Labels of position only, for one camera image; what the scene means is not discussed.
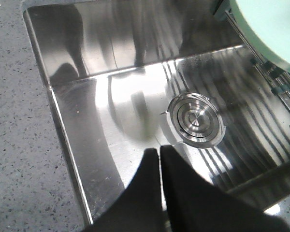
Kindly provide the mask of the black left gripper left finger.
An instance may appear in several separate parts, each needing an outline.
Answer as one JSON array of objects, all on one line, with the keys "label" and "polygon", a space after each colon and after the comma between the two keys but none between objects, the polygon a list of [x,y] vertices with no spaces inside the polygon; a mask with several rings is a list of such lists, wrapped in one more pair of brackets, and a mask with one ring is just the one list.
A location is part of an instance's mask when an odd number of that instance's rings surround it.
[{"label": "black left gripper left finger", "polygon": [[165,232],[157,150],[147,148],[128,187],[85,232]]}]

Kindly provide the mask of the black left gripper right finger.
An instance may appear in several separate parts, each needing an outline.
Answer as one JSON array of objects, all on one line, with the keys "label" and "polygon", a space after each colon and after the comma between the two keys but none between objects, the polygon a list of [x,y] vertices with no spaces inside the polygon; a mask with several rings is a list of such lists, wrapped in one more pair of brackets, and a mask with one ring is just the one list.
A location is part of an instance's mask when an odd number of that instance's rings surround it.
[{"label": "black left gripper right finger", "polygon": [[214,187],[171,145],[160,148],[169,221],[174,232],[290,232],[287,223]]}]

